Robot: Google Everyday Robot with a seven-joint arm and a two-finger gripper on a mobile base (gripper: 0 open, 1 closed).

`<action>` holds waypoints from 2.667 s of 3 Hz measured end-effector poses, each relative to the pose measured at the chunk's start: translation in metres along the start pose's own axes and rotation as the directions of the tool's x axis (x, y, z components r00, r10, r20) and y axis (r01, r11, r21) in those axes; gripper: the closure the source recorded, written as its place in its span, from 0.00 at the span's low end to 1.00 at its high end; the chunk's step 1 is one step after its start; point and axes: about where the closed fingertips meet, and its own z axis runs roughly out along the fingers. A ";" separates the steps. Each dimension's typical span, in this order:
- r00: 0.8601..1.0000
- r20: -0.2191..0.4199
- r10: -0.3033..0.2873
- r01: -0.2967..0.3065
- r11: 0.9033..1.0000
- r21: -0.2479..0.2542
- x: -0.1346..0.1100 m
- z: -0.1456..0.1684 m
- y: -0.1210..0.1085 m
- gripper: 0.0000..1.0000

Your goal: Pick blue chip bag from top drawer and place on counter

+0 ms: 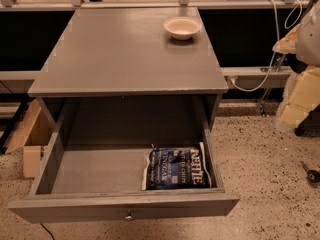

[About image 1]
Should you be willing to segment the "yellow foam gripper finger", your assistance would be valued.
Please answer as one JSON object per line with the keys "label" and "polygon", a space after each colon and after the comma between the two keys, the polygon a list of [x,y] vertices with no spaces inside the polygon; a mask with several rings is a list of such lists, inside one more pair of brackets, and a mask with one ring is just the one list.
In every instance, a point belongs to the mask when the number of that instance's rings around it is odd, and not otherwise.
{"label": "yellow foam gripper finger", "polygon": [[293,27],[282,39],[274,44],[272,50],[281,54],[295,54],[299,27],[299,24]]}
{"label": "yellow foam gripper finger", "polygon": [[283,101],[276,112],[275,127],[280,132],[297,128],[320,105],[320,68],[309,65],[305,71],[288,78]]}

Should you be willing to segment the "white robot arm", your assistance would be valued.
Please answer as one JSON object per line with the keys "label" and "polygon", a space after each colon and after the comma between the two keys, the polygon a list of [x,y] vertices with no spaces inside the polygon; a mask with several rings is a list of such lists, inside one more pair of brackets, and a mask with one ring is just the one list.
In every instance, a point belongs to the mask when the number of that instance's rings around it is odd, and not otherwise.
{"label": "white robot arm", "polygon": [[320,105],[320,1],[272,50],[293,54],[307,65],[302,73],[292,73],[288,78],[276,113],[276,128],[293,131]]}

